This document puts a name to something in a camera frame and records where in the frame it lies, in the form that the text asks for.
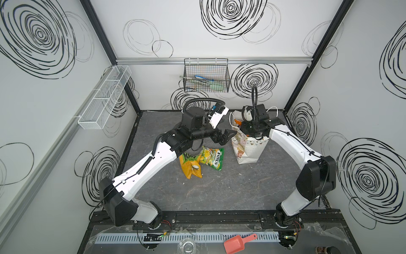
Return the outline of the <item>white patterned paper bag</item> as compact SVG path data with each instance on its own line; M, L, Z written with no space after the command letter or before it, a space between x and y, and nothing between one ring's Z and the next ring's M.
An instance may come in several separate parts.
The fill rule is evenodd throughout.
M242 121L240 111L230 113L229 123L232 130L237 131L237 134L231 139L233 151L238 164L256 163L270 138L265 135L259 138L248 137L238 125L239 123L242 124Z

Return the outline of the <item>green Fox's candy bag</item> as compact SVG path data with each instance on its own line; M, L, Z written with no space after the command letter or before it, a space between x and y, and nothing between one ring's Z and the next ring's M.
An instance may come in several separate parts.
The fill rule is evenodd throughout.
M223 168L224 148L207 148L203 147L199 155L199 162L210 166L211 168L221 171Z

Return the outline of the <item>yellow snack bag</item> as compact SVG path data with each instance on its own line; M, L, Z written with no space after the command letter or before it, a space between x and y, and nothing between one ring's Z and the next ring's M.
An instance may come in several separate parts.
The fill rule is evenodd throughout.
M202 168L200 163L200 155L192 156L185 152L179 157L180 166L183 174L187 179L191 179L192 175L202 178Z

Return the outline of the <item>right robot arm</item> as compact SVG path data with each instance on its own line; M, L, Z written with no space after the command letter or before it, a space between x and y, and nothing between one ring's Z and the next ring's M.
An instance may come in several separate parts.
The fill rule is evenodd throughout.
M278 117L270 118L265 106L258 104L255 85L251 90L251 101L252 106L245 106L242 110L242 132L257 141L269 138L276 142L301 170L294 191L277 205L274 214L276 224L287 228L304 208L336 188L337 165L331 156L312 150Z

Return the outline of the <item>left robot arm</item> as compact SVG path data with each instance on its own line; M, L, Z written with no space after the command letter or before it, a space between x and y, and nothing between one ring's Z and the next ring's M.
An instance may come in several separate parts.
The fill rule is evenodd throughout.
M99 182L100 202L115 226L130 221L143 222L156 229L162 221L162 210L153 202L136 199L141 187L167 164L191 149L195 140L210 138L225 145L236 131L222 131L217 126L229 109L216 98L194 98L182 109L182 120L173 129L157 136L153 149L138 163L113 179Z

